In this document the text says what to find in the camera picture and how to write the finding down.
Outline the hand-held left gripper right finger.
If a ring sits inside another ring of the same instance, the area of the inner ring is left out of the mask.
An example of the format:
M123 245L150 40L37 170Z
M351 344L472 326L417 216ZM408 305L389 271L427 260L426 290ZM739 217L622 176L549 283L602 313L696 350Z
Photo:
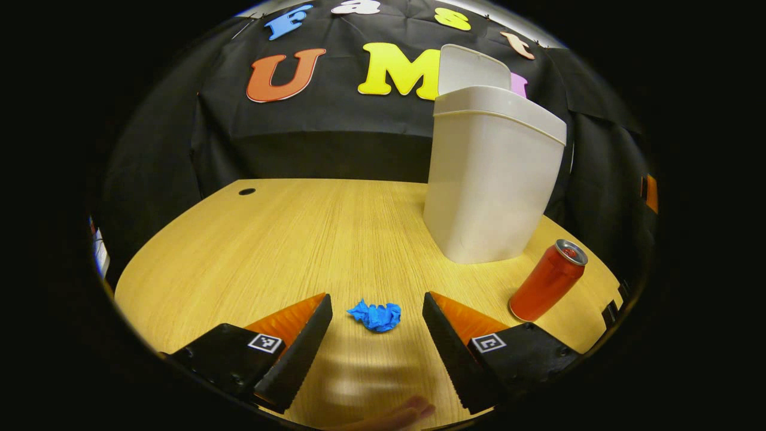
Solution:
M422 314L471 414L525 398L582 357L536 324L509 327L437 292L424 295Z

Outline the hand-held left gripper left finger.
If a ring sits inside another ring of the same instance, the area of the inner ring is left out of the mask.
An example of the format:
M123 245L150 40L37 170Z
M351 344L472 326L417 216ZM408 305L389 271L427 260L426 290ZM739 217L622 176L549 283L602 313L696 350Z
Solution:
M331 296L320 293L246 327L216 325L168 358L229 396L283 414L332 319Z

